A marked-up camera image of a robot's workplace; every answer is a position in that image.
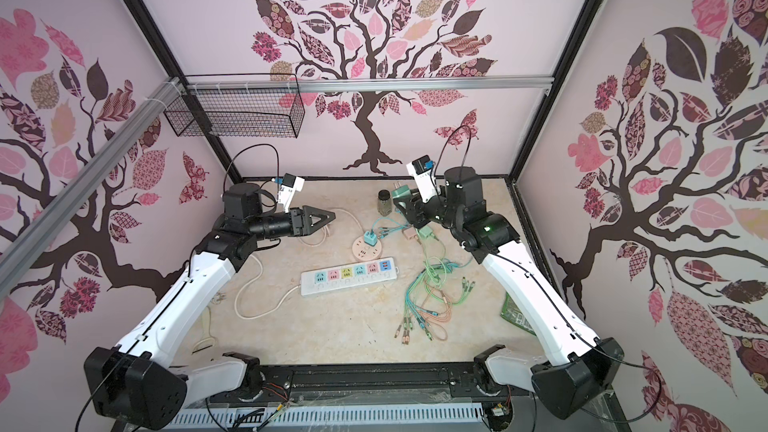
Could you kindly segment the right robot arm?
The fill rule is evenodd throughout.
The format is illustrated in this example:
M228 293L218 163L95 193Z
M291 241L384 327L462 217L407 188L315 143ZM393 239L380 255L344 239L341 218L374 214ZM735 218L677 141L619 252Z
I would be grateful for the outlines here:
M415 188L392 196L417 229L442 226L503 287L538 339L543 356L501 348L484 360L492 380L535 394L555 417L567 419L605 392L624 352L613 338L600 338L578 318L538 269L519 233L487 208L480 176L471 167L448 169L434 181L435 164L423 156L407 164Z

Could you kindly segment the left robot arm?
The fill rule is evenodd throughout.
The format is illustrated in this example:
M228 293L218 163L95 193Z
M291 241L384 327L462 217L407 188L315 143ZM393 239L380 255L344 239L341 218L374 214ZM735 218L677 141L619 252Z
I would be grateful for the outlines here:
M335 220L332 211L293 207L296 186L282 183L274 205L267 191L238 183L222 195L223 212L191 252L186 269L155 307L110 349L97 347L84 372L90 397L85 406L102 417L158 431L184 408L217 394L253 395L263 383L256 357L229 352L197 368L172 369L187 333L216 295L262 250L284 237L305 237Z

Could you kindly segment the teal charger plug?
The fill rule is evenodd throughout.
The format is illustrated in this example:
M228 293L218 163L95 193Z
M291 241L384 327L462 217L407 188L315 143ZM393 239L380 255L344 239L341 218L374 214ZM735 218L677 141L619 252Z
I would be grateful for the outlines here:
M379 242L377 234L373 230L367 230L363 234L363 241L368 246L376 246Z

